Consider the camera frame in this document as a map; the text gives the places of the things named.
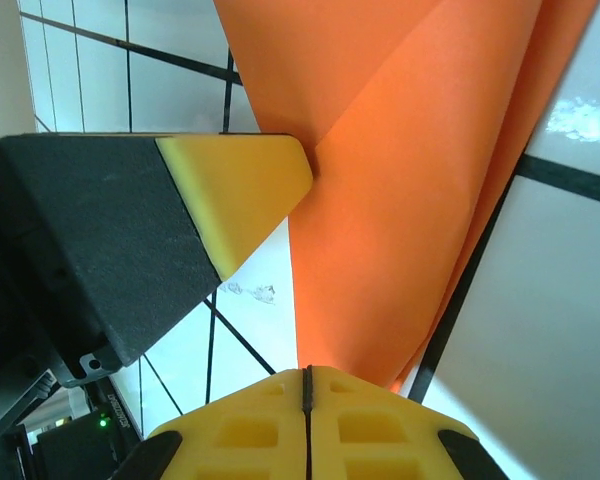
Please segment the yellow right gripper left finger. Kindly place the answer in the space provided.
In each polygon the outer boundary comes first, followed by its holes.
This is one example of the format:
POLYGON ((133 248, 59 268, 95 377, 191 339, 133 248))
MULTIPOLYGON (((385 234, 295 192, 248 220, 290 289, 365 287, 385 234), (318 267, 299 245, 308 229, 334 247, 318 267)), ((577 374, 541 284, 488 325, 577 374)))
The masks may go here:
POLYGON ((304 479, 303 373, 286 370, 157 427, 116 479, 304 479))

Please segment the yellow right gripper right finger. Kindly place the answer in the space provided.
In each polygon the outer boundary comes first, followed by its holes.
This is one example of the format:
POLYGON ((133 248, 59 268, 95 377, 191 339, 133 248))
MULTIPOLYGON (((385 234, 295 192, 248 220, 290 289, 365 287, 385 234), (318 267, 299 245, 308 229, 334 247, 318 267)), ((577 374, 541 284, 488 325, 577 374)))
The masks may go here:
POLYGON ((311 479, 498 479, 465 424, 353 375, 307 368, 311 479))

